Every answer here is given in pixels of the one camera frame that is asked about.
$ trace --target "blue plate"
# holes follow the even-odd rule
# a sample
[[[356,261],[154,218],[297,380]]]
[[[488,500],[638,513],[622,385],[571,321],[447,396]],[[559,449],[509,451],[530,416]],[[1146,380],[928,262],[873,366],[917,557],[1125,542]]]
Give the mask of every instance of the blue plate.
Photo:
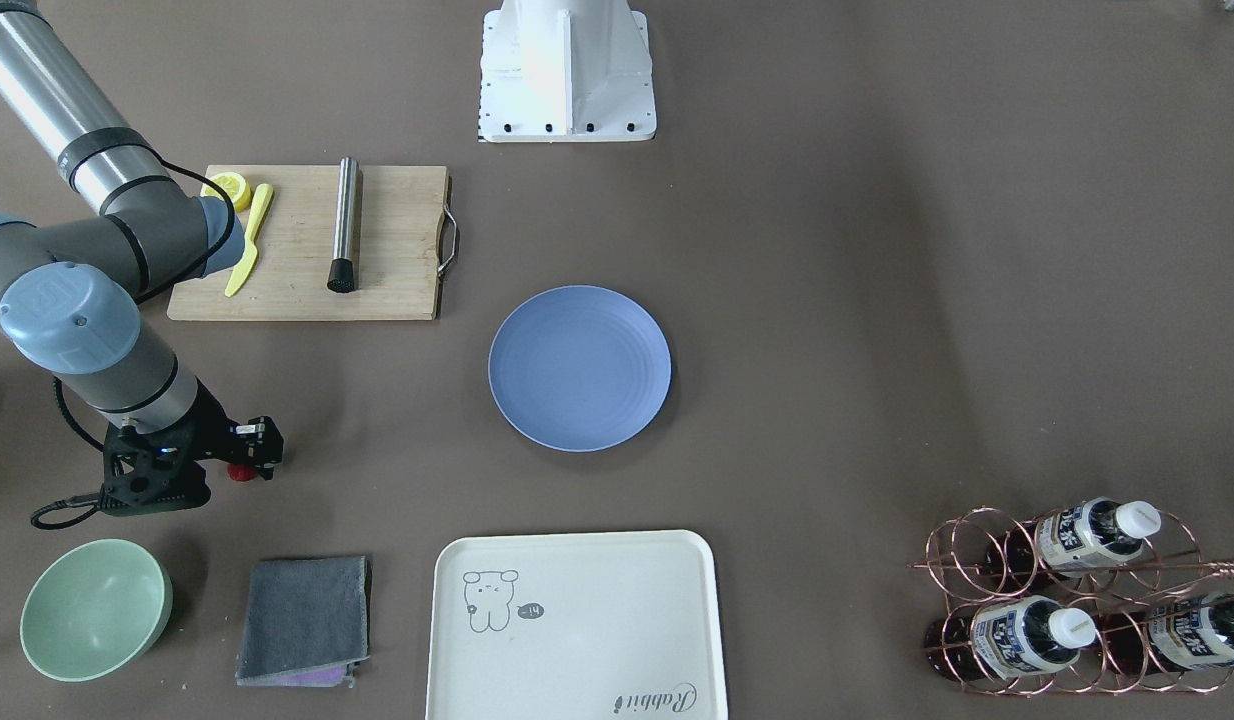
[[[594,452],[639,433],[671,387],[656,320],[619,291],[558,287],[502,324],[487,354],[494,400],[540,445]]]

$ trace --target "bowl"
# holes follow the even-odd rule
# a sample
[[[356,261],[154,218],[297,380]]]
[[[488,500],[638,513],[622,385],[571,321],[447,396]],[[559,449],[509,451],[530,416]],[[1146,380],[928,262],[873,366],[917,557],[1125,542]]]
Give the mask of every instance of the bowl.
[[[22,609],[22,651],[54,680],[96,679],[149,650],[172,608],[168,573],[139,543],[81,543],[31,588]]]

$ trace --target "yellow lemon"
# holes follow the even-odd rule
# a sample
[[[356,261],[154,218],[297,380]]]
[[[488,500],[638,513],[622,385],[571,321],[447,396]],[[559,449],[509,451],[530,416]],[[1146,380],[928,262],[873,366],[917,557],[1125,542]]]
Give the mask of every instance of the yellow lemon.
[[[248,182],[239,173],[218,173],[209,179],[218,183],[221,190],[227,191],[227,195],[230,195],[228,203],[236,212],[242,212],[252,203],[252,188],[248,186]],[[221,198],[211,186],[204,186],[200,190],[200,195],[205,198]]]

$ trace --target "bear drawing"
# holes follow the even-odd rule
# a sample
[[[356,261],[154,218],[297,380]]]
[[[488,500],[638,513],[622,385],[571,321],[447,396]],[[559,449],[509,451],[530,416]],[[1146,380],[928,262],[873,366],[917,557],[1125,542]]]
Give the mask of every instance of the bear drawing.
[[[520,579],[518,571],[465,573],[462,579],[466,583],[470,630],[476,634],[505,630],[511,624],[511,598],[515,597],[515,580]]]

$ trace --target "gray cloth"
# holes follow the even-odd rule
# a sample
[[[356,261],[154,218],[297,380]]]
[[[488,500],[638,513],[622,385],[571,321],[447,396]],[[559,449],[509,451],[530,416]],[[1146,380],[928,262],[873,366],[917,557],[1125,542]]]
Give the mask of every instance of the gray cloth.
[[[338,685],[366,657],[366,557],[253,566],[238,684]]]

